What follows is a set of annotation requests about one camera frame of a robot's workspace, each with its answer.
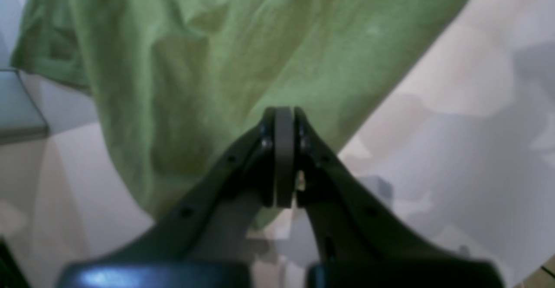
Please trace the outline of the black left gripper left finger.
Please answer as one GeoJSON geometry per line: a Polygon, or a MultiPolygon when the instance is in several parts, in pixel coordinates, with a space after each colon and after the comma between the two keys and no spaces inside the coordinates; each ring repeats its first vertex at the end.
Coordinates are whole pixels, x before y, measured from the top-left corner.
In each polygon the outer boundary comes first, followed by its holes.
{"type": "Polygon", "coordinates": [[[289,208],[294,120],[268,108],[164,219],[123,248],[67,267],[59,288],[249,288],[238,257],[262,207],[289,208]]]}

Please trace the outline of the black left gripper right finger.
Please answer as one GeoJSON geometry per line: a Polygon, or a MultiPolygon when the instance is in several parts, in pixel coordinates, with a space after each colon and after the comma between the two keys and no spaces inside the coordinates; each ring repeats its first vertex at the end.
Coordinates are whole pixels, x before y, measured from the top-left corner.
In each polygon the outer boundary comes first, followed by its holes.
{"type": "Polygon", "coordinates": [[[295,108],[295,165],[320,261],[308,288],[501,288],[491,262],[444,250],[408,228],[367,191],[295,108]]]}

